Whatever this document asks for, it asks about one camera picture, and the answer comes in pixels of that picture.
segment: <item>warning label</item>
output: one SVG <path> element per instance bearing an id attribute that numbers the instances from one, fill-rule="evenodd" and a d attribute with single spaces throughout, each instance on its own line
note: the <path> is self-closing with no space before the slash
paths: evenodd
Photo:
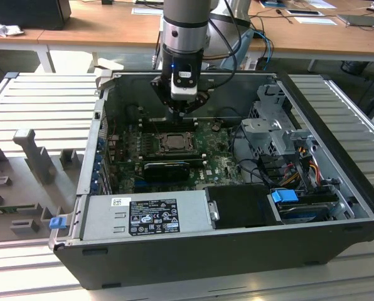
<path id="1" fill-rule="evenodd" d="M 180 232 L 176 199 L 130 202 L 129 216 L 132 236 Z"/>

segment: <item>white paper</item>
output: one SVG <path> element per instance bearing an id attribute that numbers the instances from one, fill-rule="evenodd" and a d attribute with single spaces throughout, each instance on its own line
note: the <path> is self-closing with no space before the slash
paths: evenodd
<path id="1" fill-rule="evenodd" d="M 0 24 L 0 36 L 7 37 L 7 36 L 14 36 L 17 34 L 22 34 L 24 31 L 22 31 L 18 26 L 16 25 L 3 25 Z"/>
<path id="2" fill-rule="evenodd" d="M 307 17 L 294 17 L 297 22 L 302 24 L 321 24 L 321 25 L 337 25 L 331 19 L 324 18 L 307 18 Z"/>
<path id="3" fill-rule="evenodd" d="M 307 2 L 311 4 L 312 6 L 314 6 L 315 8 L 330 8 L 330 9 L 336 8 L 324 0 L 307 0 Z"/>
<path id="4" fill-rule="evenodd" d="M 133 8 L 131 14 L 147 14 L 153 16 L 161 16 L 163 13 L 162 9 L 153 8 Z"/>

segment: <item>desk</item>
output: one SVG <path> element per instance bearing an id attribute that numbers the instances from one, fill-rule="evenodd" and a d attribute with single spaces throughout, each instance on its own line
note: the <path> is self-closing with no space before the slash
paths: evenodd
<path id="1" fill-rule="evenodd" d="M 366 9 L 356 9 L 368 6 L 367 1 L 340 1 L 328 0 L 328 3 L 337 9 L 314 9 L 324 15 L 336 14 L 366 14 Z M 293 24 L 285 18 L 266 18 L 279 16 L 275 10 L 266 11 L 259 3 L 253 3 L 250 15 L 259 14 L 264 22 L 267 37 L 274 42 L 274 58 L 301 58 L 310 60 L 351 60 L 374 61 L 374 30 L 366 31 L 359 27 L 348 26 L 337 17 L 332 19 L 337 26 L 300 24 L 294 18 L 289 18 Z M 261 29 L 259 18 L 252 19 L 254 25 Z M 264 42 L 255 40 L 250 47 L 253 57 L 262 54 Z"/>
<path id="2" fill-rule="evenodd" d="M 328 2 L 338 9 L 320 11 L 333 15 L 365 14 L 365 9 L 347 10 L 369 4 L 361 0 Z M 36 51 L 44 70 L 50 72 L 54 71 L 50 50 L 152 53 L 158 37 L 159 16 L 132 15 L 133 5 L 127 3 L 102 6 L 100 1 L 70 1 L 70 4 L 72 16 L 64 30 L 26 29 L 24 36 L 0 38 L 0 49 Z M 266 11 L 268 9 L 253 1 L 250 14 L 263 12 L 260 16 L 278 16 L 275 10 Z M 299 24 L 294 18 L 291 18 L 294 24 L 289 24 L 285 18 L 264 18 L 265 31 L 275 46 L 273 57 L 374 61 L 374 30 L 345 28 L 338 18 L 331 19 L 338 25 Z M 258 18 L 254 18 L 253 22 L 256 27 L 261 28 Z M 262 40 L 254 40 L 250 45 L 249 53 L 252 58 L 258 58 L 263 51 Z"/>

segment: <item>computer case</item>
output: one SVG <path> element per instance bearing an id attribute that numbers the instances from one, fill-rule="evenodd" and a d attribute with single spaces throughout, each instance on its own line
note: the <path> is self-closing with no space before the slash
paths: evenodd
<path id="1" fill-rule="evenodd" d="M 0 23 L 4 25 L 60 30 L 71 13 L 68 0 L 0 0 Z"/>

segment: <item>blue latch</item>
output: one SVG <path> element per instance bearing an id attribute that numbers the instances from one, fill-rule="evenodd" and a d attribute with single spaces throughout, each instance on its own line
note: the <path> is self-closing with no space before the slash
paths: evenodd
<path id="1" fill-rule="evenodd" d="M 272 199 L 274 199 L 275 203 L 278 202 L 297 202 L 299 198 L 297 197 L 297 194 L 294 190 L 288 190 L 288 189 L 281 189 L 277 190 L 274 193 L 271 194 Z"/>
<path id="2" fill-rule="evenodd" d="M 66 226 L 66 218 L 59 217 L 59 218 L 51 218 L 49 223 L 50 229 L 65 229 Z"/>

